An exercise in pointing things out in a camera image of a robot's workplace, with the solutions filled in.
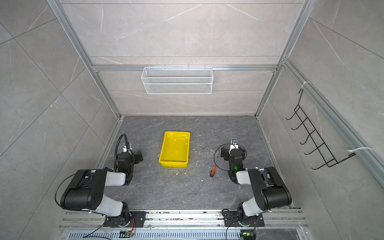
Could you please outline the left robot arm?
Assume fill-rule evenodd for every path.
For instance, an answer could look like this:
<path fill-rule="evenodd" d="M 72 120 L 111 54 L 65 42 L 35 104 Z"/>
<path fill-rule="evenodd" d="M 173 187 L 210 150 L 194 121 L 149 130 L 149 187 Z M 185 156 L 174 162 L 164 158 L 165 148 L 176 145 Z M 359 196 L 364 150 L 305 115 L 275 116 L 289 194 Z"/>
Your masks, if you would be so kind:
<path fill-rule="evenodd" d="M 134 165 L 143 161 L 141 151 L 133 154 L 126 151 L 115 156 L 113 170 L 78 170 L 58 205 L 68 211 L 83 211 L 106 217 L 111 226 L 124 227 L 133 221 L 128 204 L 114 200 L 104 194 L 106 187 L 127 186 L 131 183 Z"/>

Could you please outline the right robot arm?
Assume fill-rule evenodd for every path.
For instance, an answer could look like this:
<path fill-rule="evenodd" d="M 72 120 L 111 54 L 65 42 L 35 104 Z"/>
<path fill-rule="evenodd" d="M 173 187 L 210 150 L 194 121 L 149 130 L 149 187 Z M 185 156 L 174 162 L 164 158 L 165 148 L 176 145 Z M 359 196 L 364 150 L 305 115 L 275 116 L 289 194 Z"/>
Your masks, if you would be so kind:
<path fill-rule="evenodd" d="M 229 163 L 226 172 L 237 185 L 250 185 L 253 197 L 239 204 L 237 222 L 249 225 L 263 213 L 292 204 L 292 196 L 275 167 L 246 169 L 247 151 L 236 144 L 220 146 L 220 157 Z"/>

